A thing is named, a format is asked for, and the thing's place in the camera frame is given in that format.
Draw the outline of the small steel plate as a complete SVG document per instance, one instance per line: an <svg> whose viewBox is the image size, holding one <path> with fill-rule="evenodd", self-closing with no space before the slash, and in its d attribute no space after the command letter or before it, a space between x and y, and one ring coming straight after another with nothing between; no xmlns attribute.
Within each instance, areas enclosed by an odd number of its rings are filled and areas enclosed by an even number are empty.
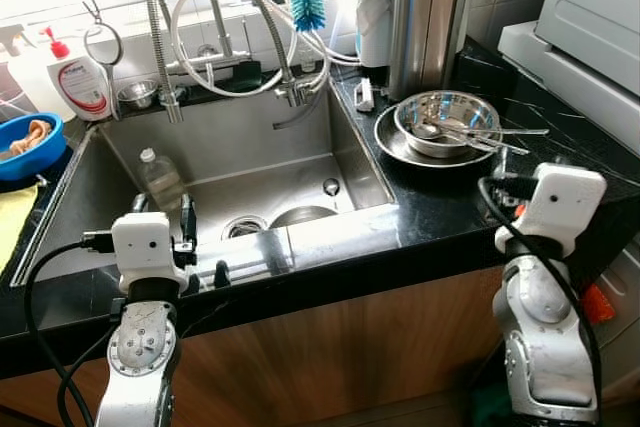
<svg viewBox="0 0 640 427"><path fill-rule="evenodd" d="M326 217L332 217L337 215L334 209L321 206L300 206L288 209L274 218L270 222L270 229L282 229L282 227L288 227L297 225L297 223L305 223L315 220L323 220Z"/></svg>

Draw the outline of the white scrub brush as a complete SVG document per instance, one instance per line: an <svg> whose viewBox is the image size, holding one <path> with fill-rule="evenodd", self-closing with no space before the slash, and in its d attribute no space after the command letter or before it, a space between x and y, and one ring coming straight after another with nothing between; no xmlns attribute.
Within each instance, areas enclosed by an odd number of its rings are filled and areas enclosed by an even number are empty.
<svg viewBox="0 0 640 427"><path fill-rule="evenodd" d="M353 89L355 110L360 113L372 113L378 102L378 89L374 87L370 78L361 78Z"/></svg>

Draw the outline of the large steel plate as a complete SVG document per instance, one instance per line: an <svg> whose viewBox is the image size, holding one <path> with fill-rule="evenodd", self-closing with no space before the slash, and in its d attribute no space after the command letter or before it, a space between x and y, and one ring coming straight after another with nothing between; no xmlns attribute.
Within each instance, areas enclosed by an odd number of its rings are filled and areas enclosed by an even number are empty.
<svg viewBox="0 0 640 427"><path fill-rule="evenodd" d="M394 106L388 108L384 113L381 113L378 120L376 120L375 138L379 147L383 149L383 152L398 159L398 161L407 163L407 165L419 167L452 168L475 165L475 163L492 156L492 152L475 151L474 153L462 154L460 157L433 158L425 156L425 154L413 152L410 149L410 145L407 143L406 135L398 133L396 127L393 126L393 107Z"/></svg>

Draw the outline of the chrome flexible spring faucet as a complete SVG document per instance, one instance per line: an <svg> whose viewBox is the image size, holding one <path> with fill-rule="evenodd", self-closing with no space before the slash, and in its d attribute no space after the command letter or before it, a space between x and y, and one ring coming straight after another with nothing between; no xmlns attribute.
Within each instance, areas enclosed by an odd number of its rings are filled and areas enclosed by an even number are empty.
<svg viewBox="0 0 640 427"><path fill-rule="evenodd" d="M168 61L165 57L165 48L169 46L168 34L172 31L172 16L169 14L169 8L166 7L165 0L145 0L148 29L150 29L150 38L152 49L154 49L154 58L157 67L157 102L166 111L169 121L172 124L180 124L183 119L183 113L180 111L180 102L175 93L172 81L169 79L169 72L166 69Z"/></svg>

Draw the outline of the steel spoon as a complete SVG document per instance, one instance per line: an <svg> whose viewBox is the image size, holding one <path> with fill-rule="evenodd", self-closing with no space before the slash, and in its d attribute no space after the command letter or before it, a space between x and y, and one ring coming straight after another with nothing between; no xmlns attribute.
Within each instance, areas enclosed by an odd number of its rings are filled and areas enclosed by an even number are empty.
<svg viewBox="0 0 640 427"><path fill-rule="evenodd" d="M493 152L492 135L484 130L472 129L460 122L421 122L410 129L411 151L424 156L449 158L470 151Z"/></svg>

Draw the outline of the steel fork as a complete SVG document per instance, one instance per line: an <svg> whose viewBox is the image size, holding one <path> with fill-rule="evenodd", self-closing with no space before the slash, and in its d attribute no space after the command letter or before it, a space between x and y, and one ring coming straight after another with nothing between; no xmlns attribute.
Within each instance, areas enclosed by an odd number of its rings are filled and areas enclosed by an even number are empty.
<svg viewBox="0 0 640 427"><path fill-rule="evenodd" d="M471 136L547 135L549 129L475 129L475 127L444 126L445 130Z"/></svg>
<svg viewBox="0 0 640 427"><path fill-rule="evenodd" d="M500 151L515 153L517 156L526 156L529 154L529 149L517 147L517 145L511 145L497 140L489 138L489 136L466 136L465 142L471 145L472 148L479 149L479 151L497 153Z"/></svg>

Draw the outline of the tall steel container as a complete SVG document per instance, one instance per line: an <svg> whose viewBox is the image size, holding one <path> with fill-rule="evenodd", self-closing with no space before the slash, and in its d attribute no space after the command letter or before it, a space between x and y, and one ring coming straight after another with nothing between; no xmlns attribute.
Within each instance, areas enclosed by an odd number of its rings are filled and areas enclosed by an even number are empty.
<svg viewBox="0 0 640 427"><path fill-rule="evenodd" d="M393 0L387 95L444 89L465 37L466 0Z"/></svg>

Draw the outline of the yellow cloth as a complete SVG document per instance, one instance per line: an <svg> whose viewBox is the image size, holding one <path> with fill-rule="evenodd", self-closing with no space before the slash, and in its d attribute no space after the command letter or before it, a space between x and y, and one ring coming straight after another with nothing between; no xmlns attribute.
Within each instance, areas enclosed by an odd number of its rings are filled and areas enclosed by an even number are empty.
<svg viewBox="0 0 640 427"><path fill-rule="evenodd" d="M33 184L14 191L0 193L0 273L6 270L17 248L20 232L26 225L40 190Z"/></svg>

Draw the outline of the chrome gooseneck faucet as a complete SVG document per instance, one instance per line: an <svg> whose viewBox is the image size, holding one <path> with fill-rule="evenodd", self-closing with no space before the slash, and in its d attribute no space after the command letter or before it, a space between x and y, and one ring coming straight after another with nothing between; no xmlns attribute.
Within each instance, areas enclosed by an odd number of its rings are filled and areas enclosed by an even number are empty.
<svg viewBox="0 0 640 427"><path fill-rule="evenodd" d="M282 35L276 28L275 21L273 20L273 11L268 6L269 0L252 0L253 5L259 8L262 16L262 20L265 21L266 28L271 35L271 40L274 43L274 49L276 57L279 61L279 87L282 88L282 92L279 95L284 95L288 99L289 106L297 106L302 101L300 93L297 92L297 87L294 85L294 78L292 75L291 67L288 65L287 48L283 46Z"/></svg>

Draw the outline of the stainless steel sink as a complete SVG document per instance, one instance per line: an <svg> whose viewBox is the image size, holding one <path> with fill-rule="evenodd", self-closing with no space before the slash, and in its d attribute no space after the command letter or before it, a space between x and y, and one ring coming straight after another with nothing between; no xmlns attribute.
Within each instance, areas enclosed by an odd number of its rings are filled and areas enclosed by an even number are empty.
<svg viewBox="0 0 640 427"><path fill-rule="evenodd" d="M148 147L175 162L195 199L197 271L205 279L219 261L238 268L270 248L289 252L291 235L308 222L270 229L288 209L328 207L340 221L394 200L375 149L333 89L321 89L310 113L291 126L283 120L296 110L270 94L195 104L182 113L179 124L157 111L87 130L35 240L20 255L15 285L27 281L41 255L83 232L109 229L131 209L134 195L145 189L140 152Z"/></svg>

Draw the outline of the large steel bowl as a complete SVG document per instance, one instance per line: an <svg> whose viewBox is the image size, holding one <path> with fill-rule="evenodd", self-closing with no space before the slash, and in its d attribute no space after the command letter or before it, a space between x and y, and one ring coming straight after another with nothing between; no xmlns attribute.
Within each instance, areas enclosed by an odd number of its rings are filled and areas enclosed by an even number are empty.
<svg viewBox="0 0 640 427"><path fill-rule="evenodd" d="M410 140L410 129L416 124L457 122L475 129L499 129L498 112L477 95L458 90L429 90L399 102L392 110L392 122L398 133Z"/></svg>

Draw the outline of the white jug black base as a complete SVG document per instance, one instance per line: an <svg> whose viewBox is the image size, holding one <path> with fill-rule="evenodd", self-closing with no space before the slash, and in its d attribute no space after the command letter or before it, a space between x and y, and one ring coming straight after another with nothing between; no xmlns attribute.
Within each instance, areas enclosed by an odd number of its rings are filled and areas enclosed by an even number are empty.
<svg viewBox="0 0 640 427"><path fill-rule="evenodd" d="M376 88L387 88L389 81L390 47L392 47L392 10L381 8L376 14L357 12L358 58L372 75Z"/></svg>

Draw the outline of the white soap bottle red pump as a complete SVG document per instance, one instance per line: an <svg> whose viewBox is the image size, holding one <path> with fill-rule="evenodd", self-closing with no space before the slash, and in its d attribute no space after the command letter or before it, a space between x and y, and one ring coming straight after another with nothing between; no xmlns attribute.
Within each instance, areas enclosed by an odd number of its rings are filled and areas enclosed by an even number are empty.
<svg viewBox="0 0 640 427"><path fill-rule="evenodd" d="M110 81L101 63L92 60L83 47L69 46L52 33L40 30L49 39L47 78L61 102L84 121L102 121L111 115Z"/></svg>

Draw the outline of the blue plastic bowl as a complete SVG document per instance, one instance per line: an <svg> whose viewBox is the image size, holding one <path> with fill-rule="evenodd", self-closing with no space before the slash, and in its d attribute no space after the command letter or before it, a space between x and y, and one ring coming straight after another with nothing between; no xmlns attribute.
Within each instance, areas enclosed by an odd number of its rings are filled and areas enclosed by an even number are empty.
<svg viewBox="0 0 640 427"><path fill-rule="evenodd" d="M41 174L67 149L56 113L28 113L0 124L0 181Z"/></svg>

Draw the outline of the white washing machine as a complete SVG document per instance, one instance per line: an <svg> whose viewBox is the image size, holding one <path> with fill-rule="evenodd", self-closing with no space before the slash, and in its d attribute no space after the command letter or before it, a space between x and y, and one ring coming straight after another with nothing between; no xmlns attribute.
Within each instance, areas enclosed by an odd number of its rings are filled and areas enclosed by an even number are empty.
<svg viewBox="0 0 640 427"><path fill-rule="evenodd" d="M621 247L595 285L616 308L600 323L608 407L640 409L640 0L541 0L534 23L508 26L499 51L620 144L600 172L620 179Z"/></svg>

